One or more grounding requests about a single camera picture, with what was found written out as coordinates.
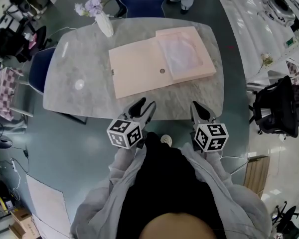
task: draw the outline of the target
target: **gray jacket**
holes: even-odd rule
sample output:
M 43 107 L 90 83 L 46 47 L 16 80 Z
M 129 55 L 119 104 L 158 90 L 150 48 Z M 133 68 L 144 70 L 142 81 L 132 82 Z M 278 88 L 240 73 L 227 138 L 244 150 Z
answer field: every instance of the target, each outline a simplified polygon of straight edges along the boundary
M 206 159 L 186 143 L 181 153 L 195 169 L 199 181 L 206 182 L 214 196 L 227 239 L 268 238 L 272 223 L 264 203 L 251 190 L 234 185 L 217 152 Z M 135 181 L 146 155 L 143 149 L 119 149 L 109 166 L 108 178 L 92 189 L 78 207 L 71 237 L 115 239 L 125 195 Z

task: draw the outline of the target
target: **flower vase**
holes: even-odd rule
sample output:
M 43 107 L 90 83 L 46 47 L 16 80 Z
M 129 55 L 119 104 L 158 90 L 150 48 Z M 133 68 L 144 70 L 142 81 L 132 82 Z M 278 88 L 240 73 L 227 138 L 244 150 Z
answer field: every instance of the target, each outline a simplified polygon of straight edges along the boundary
M 102 11 L 100 14 L 95 16 L 95 21 L 99 25 L 101 31 L 106 35 L 106 37 L 111 37 L 114 34 L 112 23 L 107 17 L 107 15 Z

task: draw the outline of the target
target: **sleeve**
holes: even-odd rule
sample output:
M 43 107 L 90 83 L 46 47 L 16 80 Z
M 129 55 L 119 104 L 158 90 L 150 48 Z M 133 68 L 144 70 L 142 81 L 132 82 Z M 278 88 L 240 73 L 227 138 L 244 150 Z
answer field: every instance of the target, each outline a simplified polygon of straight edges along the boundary
M 217 152 L 208 153 L 206 160 L 227 187 L 233 201 L 244 209 L 255 228 L 262 231 L 264 237 L 268 238 L 272 229 L 272 222 L 264 202 L 250 189 L 232 183 L 231 175 L 225 171 Z
M 136 149 L 127 150 L 120 148 L 118 150 L 115 154 L 114 162 L 109 166 L 109 176 L 99 182 L 87 194 L 83 203 L 79 205 L 71 225 L 70 238 L 76 239 L 77 227 L 81 224 L 87 225 L 95 214 L 104 207 L 114 185 L 123 177 L 125 171 L 132 163 L 135 152 Z

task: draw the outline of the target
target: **desk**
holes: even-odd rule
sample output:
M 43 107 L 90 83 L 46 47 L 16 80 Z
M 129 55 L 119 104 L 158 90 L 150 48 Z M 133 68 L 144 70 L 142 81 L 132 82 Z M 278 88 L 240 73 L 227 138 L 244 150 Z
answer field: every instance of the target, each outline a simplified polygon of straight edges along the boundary
M 89 25 L 62 36 L 51 59 L 46 77 L 43 107 L 72 115 L 116 118 L 133 100 L 155 100 L 154 120 L 190 119 L 192 101 L 202 102 L 222 113 L 224 79 L 215 36 L 207 25 L 169 18 L 128 18 L 113 20 L 114 36 L 107 38 L 98 25 Z M 195 26 L 216 68 L 212 77 L 174 84 L 168 87 L 116 99 L 109 61 L 110 49 L 155 36 L 155 31 Z M 75 89 L 84 80 L 81 90 Z

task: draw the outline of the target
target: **marble tabletop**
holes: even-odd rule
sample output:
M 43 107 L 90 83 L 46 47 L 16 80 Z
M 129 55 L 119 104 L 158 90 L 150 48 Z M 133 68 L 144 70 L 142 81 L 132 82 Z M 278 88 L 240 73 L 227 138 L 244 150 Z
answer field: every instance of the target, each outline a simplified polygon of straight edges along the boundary
M 97 118 L 117 118 L 124 107 L 146 97 L 156 101 L 154 120 L 190 119 L 192 101 L 220 116 L 224 100 L 221 56 L 212 29 L 204 24 L 170 18 L 112 20 L 114 36 L 107 38 L 97 24 L 64 34 L 53 54 L 46 77 L 43 107 L 47 110 Z M 155 37 L 155 31 L 195 26 L 216 68 L 216 74 L 116 99 L 109 50 Z

